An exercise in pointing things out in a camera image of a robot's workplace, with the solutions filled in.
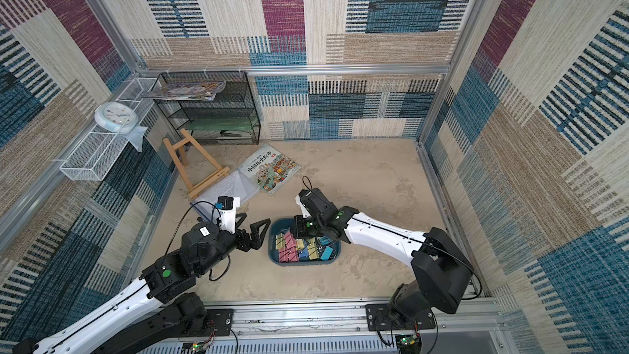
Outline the pink binder clip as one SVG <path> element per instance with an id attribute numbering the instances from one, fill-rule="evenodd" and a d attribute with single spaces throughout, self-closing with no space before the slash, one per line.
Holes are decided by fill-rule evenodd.
<path id="1" fill-rule="evenodd" d="M 296 239 L 293 237 L 293 234 L 290 231 L 287 231 L 284 234 L 285 248 L 288 250 L 296 249 Z"/>
<path id="2" fill-rule="evenodd" d="M 288 262 L 299 262 L 300 254 L 299 250 L 296 247 L 292 247 L 288 249 L 287 252 L 287 261 Z"/>
<path id="3" fill-rule="evenodd" d="M 290 249 L 280 249 L 278 251 L 278 261 L 280 263 L 291 262 L 293 252 Z"/>

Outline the yellow binder clip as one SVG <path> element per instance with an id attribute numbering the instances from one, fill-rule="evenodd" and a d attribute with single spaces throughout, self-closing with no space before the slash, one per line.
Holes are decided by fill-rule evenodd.
<path id="1" fill-rule="evenodd" d="M 317 239 L 306 239 L 305 244 L 309 254 L 318 252 Z"/>
<path id="2" fill-rule="evenodd" d="M 317 248 L 309 253 L 309 259 L 311 261 L 318 260 L 319 258 L 320 258 L 320 255 L 319 255 L 319 250 Z"/>
<path id="3" fill-rule="evenodd" d="M 285 249 L 286 247 L 286 239 L 285 239 L 285 233 L 279 233 L 275 235 L 275 248 L 280 251 L 282 249 Z"/>

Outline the yellow binder clip top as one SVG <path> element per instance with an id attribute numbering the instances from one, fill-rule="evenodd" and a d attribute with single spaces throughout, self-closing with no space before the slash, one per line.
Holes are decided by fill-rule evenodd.
<path id="1" fill-rule="evenodd" d="M 318 252 L 317 239 L 306 239 L 305 244 L 309 254 Z"/>

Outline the teal binder clip lone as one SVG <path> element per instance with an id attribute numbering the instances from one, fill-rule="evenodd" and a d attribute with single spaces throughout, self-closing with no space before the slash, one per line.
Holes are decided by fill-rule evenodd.
<path id="1" fill-rule="evenodd" d="M 333 255 L 334 249 L 332 247 L 326 247 L 320 256 L 320 259 L 322 261 L 328 261 L 333 257 Z"/>

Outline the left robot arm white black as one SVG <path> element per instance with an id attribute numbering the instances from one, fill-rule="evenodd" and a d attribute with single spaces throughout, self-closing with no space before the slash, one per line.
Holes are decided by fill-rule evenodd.
<path id="1" fill-rule="evenodd" d="M 265 219 L 242 229 L 246 217 L 236 214 L 234 230 L 198 222 L 182 236 L 180 248 L 158 258 L 112 299 L 56 334 L 19 342 L 13 352 L 133 353 L 178 333 L 200 333 L 207 312 L 191 289 L 233 250 L 259 249 L 270 227 Z"/>

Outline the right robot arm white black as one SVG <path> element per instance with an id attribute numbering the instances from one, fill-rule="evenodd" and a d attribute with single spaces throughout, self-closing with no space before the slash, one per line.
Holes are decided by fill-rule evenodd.
<path id="1" fill-rule="evenodd" d="M 296 196 L 301 212 L 294 217 L 298 238 L 325 236 L 333 241 L 368 248 L 403 265 L 413 274 L 400 284 L 387 304 L 373 313 L 374 325 L 393 329 L 422 326 L 434 310 L 453 315 L 476 277 L 474 267 L 445 230 L 412 231 L 374 219 L 351 206 L 336 206 L 319 188 Z"/>

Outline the teal plastic storage box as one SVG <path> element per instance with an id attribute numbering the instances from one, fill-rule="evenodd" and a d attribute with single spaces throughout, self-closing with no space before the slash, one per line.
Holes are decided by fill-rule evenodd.
<path id="1" fill-rule="evenodd" d="M 288 262 L 288 263 L 280 263 L 278 261 L 278 250 L 275 248 L 275 235 L 279 234 L 279 233 L 286 233 L 287 231 L 290 231 L 291 233 L 293 233 L 292 231 L 292 227 L 293 227 L 293 218 L 290 219 L 280 219 L 275 221 L 269 228 L 268 231 L 268 236 L 269 236 L 269 242 L 268 242 L 268 254 L 269 254 L 269 258 L 270 260 L 279 266 L 316 266 L 316 265 L 328 265 L 331 264 L 333 262 L 335 262 L 338 257 L 340 256 L 341 253 L 341 244 L 339 242 L 335 242 L 333 244 L 331 244 L 330 246 L 321 246 L 319 244 L 318 239 L 320 237 L 315 237 L 312 239 L 317 239 L 317 244 L 318 244 L 318 250 L 319 250 L 319 255 L 321 256 L 322 252 L 324 251 L 324 249 L 326 247 L 332 247 L 334 249 L 334 255 L 333 257 L 328 260 L 328 261 L 322 261 L 320 258 L 318 260 L 309 260 L 309 262 Z M 300 251 L 303 248 L 306 248 L 306 244 L 305 244 L 306 239 L 296 239 L 296 248 Z"/>

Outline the clear mesh document pouch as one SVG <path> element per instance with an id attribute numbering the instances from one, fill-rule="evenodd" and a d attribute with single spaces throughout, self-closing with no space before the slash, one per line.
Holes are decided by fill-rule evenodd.
<path id="1" fill-rule="evenodd" d="M 215 185 L 205 190 L 195 202 L 193 209 L 199 216 L 209 221 L 212 204 L 218 202 L 219 196 L 240 198 L 240 203 L 246 203 L 259 192 L 259 188 L 252 183 L 240 170 L 235 170 Z"/>

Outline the colourful Chinese history picture book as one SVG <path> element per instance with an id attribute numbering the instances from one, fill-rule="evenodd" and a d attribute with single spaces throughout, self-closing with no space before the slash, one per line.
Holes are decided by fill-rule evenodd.
<path id="1" fill-rule="evenodd" d="M 268 144 L 263 144 L 238 168 L 253 184 L 272 195 L 298 173 L 301 166 Z"/>

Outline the wooden tabletop easel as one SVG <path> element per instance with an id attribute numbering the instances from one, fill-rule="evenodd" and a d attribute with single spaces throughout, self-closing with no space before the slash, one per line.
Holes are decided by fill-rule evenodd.
<path id="1" fill-rule="evenodd" d="M 197 199 L 230 173 L 230 168 L 221 165 L 186 129 L 180 131 L 179 141 L 165 137 L 163 144 L 190 200 Z"/>

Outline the black stapler on shelf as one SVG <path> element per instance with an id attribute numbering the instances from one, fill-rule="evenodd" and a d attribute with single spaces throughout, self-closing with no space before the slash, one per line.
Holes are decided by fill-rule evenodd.
<path id="1" fill-rule="evenodd" d="M 219 139 L 252 139 L 253 134 L 249 131 L 240 130 L 222 130 L 219 133 Z"/>

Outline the black mesh shelf rack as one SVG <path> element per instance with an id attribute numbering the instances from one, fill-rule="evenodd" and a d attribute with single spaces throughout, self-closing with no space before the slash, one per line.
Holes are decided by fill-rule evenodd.
<path id="1" fill-rule="evenodd" d="M 260 115 L 252 88 L 241 71 L 179 71 L 163 72 L 152 85 L 226 82 L 224 91 L 213 101 L 154 100 L 170 127 L 180 135 L 188 130 L 203 145 L 257 145 L 260 142 Z M 222 130 L 252 132 L 252 139 L 219 139 Z"/>

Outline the magazine on rack top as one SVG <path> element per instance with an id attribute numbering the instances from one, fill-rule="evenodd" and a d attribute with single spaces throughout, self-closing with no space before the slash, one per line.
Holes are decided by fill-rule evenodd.
<path id="1" fill-rule="evenodd" d="M 219 93 L 224 91 L 226 86 L 227 83 L 224 81 L 168 84 L 155 86 L 142 93 L 140 97 L 164 101 L 213 101 Z"/>

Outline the white round clock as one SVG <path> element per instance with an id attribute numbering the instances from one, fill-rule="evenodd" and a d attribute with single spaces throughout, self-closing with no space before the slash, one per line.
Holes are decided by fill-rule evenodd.
<path id="1" fill-rule="evenodd" d="M 103 103 L 96 109 L 94 120 L 101 128 L 114 134 L 129 134 L 139 123 L 134 109 L 118 102 Z"/>

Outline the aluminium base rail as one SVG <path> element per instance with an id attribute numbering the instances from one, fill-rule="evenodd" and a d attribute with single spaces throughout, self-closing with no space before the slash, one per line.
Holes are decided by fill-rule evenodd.
<path id="1" fill-rule="evenodd" d="M 227 334 L 174 338 L 172 353 L 398 353 L 400 344 L 434 350 L 442 326 L 423 311 L 406 327 L 384 315 L 384 298 L 219 303 L 228 310 Z"/>

